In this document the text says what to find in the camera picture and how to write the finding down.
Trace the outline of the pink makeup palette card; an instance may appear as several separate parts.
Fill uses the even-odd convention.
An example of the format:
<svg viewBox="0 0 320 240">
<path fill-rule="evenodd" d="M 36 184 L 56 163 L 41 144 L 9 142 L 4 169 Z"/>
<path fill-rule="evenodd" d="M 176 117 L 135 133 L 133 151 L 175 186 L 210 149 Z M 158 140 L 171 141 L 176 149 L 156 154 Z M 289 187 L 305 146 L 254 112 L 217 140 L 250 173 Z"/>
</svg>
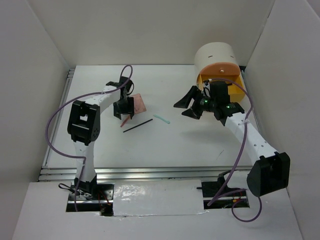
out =
<svg viewBox="0 0 320 240">
<path fill-rule="evenodd" d="M 134 103 L 134 114 L 140 114 L 143 112 L 146 112 L 146 106 L 144 104 L 144 101 L 139 93 L 132 95 L 133 97 L 133 103 Z"/>
</svg>

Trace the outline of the orange drawer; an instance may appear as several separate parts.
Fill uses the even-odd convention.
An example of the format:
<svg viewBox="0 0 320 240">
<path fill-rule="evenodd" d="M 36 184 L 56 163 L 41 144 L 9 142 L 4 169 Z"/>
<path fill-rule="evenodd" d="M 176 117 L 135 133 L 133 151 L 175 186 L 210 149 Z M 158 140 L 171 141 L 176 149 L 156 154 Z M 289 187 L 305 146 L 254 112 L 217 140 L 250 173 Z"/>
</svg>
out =
<svg viewBox="0 0 320 240">
<path fill-rule="evenodd" d="M 200 75 L 227 75 L 238 76 L 241 70 L 237 64 L 231 62 L 216 62 L 205 66 L 200 70 Z"/>
</svg>

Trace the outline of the cream round drawer organizer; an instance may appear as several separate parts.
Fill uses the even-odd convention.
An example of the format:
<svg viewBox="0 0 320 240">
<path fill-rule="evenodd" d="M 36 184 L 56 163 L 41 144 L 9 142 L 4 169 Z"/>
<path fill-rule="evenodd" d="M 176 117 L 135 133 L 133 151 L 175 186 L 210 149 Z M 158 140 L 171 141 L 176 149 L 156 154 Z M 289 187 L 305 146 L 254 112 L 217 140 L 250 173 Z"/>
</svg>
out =
<svg viewBox="0 0 320 240">
<path fill-rule="evenodd" d="M 224 42 L 212 42 L 202 46 L 196 52 L 194 57 L 196 85 L 197 85 L 197 78 L 200 73 L 200 70 L 202 70 L 204 67 L 206 67 L 209 64 L 219 63 L 219 62 L 229 62 L 229 63 L 234 63 L 238 65 L 234 51 L 229 44 Z"/>
</svg>

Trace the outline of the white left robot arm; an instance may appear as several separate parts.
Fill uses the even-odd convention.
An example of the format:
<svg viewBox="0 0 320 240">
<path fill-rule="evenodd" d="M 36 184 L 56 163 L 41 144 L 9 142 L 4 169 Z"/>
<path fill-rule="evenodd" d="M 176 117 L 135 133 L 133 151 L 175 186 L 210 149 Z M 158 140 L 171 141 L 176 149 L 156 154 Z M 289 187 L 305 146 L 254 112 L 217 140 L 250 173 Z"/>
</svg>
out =
<svg viewBox="0 0 320 240">
<path fill-rule="evenodd" d="M 125 115 L 132 118 L 135 115 L 134 98 L 130 96 L 132 88 L 132 80 L 121 76 L 119 82 L 108 82 L 102 93 L 72 103 L 67 132 L 78 157 L 74 186 L 88 200 L 98 194 L 94 146 L 101 132 L 101 113 L 112 106 L 114 117 L 121 119 Z"/>
</svg>

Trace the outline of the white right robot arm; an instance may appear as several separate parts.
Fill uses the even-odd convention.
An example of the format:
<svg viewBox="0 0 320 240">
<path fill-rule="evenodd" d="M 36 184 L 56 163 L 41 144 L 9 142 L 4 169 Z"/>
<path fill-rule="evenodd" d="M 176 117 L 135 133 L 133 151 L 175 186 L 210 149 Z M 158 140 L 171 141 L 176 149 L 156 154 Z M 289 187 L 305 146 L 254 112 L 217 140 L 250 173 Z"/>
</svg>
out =
<svg viewBox="0 0 320 240">
<path fill-rule="evenodd" d="M 204 88 L 192 86 L 174 108 L 184 111 L 183 116 L 198 120 L 204 112 L 212 113 L 217 121 L 228 128 L 241 143 L 237 165 L 243 152 L 252 162 L 246 183 L 256 197 L 285 189 L 289 185 L 291 159 L 286 152 L 272 147 L 250 123 L 251 109 L 245 111 L 238 102 L 232 102 L 228 87 L 244 88 L 229 79 L 214 78 L 205 81 Z"/>
</svg>

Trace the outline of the pink makeup brush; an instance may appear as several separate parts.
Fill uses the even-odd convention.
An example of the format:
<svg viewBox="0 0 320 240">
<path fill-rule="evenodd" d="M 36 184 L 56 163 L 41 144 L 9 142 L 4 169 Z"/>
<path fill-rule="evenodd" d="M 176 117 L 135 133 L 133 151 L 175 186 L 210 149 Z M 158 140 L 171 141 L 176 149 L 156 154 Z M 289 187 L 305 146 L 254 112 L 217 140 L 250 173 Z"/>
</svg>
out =
<svg viewBox="0 0 320 240">
<path fill-rule="evenodd" d="M 120 127 L 122 128 L 129 120 L 131 119 L 131 116 L 125 118 L 125 120 L 121 123 Z"/>
</svg>

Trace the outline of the teal plastic spatula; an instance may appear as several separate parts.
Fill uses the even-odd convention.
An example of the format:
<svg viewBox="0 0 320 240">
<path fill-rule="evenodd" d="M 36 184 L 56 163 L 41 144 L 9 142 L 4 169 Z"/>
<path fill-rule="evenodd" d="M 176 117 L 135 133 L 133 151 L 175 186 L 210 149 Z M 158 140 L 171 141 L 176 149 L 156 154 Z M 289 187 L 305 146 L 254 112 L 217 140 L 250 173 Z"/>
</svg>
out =
<svg viewBox="0 0 320 240">
<path fill-rule="evenodd" d="M 165 119 L 165 118 L 163 118 L 163 117 L 161 117 L 161 116 L 159 116 L 159 115 L 157 115 L 157 114 L 154 114 L 153 116 L 154 116 L 155 118 L 163 121 L 163 122 L 166 123 L 166 124 L 170 124 L 170 123 L 171 123 L 169 120 L 167 120 L 167 119 Z"/>
</svg>

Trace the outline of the thin black eyeliner pencil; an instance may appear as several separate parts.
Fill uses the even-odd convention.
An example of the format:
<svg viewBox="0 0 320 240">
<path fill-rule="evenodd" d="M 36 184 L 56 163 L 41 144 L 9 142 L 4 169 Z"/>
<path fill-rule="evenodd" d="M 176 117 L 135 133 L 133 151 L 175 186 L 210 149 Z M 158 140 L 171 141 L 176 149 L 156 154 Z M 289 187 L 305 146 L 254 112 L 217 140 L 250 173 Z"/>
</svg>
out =
<svg viewBox="0 0 320 240">
<path fill-rule="evenodd" d="M 126 133 L 126 132 L 128 132 L 128 131 L 131 131 L 131 130 L 133 130 L 133 129 L 136 129 L 136 128 L 138 128 L 138 127 L 140 127 L 140 126 L 143 126 L 143 125 L 145 125 L 145 124 L 147 124 L 147 123 L 149 123 L 149 122 L 151 122 L 151 121 L 153 121 L 153 118 L 148 119 L 148 120 L 146 120 L 146 121 L 144 121 L 144 122 L 142 122 L 142 123 L 139 123 L 139 124 L 137 124 L 137 125 L 135 125 L 135 126 L 133 126 L 133 127 L 130 127 L 130 128 L 128 128 L 128 129 L 124 130 L 123 133 Z"/>
</svg>

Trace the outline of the white foil covered panel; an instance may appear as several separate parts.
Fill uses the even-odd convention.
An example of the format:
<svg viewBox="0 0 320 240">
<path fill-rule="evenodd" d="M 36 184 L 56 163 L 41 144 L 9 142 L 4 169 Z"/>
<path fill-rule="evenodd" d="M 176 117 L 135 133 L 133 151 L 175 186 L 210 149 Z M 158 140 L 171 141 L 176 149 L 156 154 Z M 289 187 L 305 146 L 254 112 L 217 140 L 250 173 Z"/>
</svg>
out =
<svg viewBox="0 0 320 240">
<path fill-rule="evenodd" d="M 118 181 L 113 215 L 117 217 L 185 216 L 205 213 L 201 181 Z"/>
</svg>

